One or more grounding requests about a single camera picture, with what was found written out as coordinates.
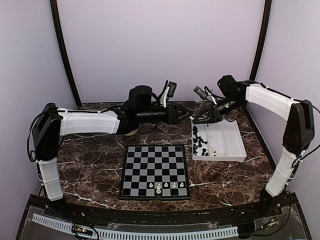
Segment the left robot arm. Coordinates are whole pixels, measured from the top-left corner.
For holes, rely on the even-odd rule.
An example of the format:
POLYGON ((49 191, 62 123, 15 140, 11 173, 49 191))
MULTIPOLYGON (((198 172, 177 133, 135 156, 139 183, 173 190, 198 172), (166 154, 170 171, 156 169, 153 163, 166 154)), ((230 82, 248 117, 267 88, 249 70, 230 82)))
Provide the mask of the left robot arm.
POLYGON ((70 206, 62 199, 64 193, 58 170, 58 152, 61 140, 72 134, 133 135, 144 123, 177 125, 192 112, 179 103, 166 106, 111 106, 107 110, 75 110, 58 108, 48 103, 32 121, 28 130, 26 149, 31 162, 37 163, 40 181, 51 201, 51 210, 60 218, 67 218, 70 206))

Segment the white king chess piece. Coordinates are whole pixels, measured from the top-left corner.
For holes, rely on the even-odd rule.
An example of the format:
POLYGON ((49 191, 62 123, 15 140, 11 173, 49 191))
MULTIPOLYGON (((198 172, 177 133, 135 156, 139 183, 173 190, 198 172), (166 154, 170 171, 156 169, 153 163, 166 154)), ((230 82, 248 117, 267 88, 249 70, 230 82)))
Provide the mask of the white king chess piece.
POLYGON ((156 186, 156 193, 159 195, 162 192, 162 185, 160 183, 156 186))

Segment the black and grey chessboard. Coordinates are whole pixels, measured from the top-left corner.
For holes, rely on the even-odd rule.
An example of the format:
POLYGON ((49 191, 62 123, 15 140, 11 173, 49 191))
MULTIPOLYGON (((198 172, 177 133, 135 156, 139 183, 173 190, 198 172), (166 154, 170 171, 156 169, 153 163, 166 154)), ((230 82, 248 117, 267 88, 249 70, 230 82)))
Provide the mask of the black and grey chessboard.
POLYGON ((185 146, 128 145, 119 190, 120 200, 180 201, 190 199, 185 146), (156 193, 161 184, 161 193, 156 193))

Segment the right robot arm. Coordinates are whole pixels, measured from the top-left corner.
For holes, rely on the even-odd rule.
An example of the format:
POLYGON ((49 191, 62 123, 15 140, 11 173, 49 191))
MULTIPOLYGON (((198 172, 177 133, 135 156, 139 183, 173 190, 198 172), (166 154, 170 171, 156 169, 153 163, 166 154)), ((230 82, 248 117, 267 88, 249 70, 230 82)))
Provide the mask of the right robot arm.
POLYGON ((308 100, 289 97, 263 83, 253 80, 236 81, 232 75, 224 75, 217 85, 223 94, 223 98, 218 101, 209 98, 209 91, 198 86, 194 88, 193 91, 208 103, 193 118, 193 124, 219 123, 224 115, 248 103, 263 107, 286 121, 280 160, 262 192, 271 197, 279 196, 300 162, 308 156, 306 150, 315 137, 313 111, 316 107, 308 100))

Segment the white divided plastic tray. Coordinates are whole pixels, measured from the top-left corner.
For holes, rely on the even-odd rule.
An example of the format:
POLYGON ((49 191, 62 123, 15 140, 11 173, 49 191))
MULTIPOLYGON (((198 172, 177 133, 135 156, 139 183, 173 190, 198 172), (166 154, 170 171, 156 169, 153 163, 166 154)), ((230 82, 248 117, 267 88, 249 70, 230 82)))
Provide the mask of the white divided plastic tray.
POLYGON ((191 137, 193 160, 243 162, 247 157, 236 121, 192 124, 191 137))

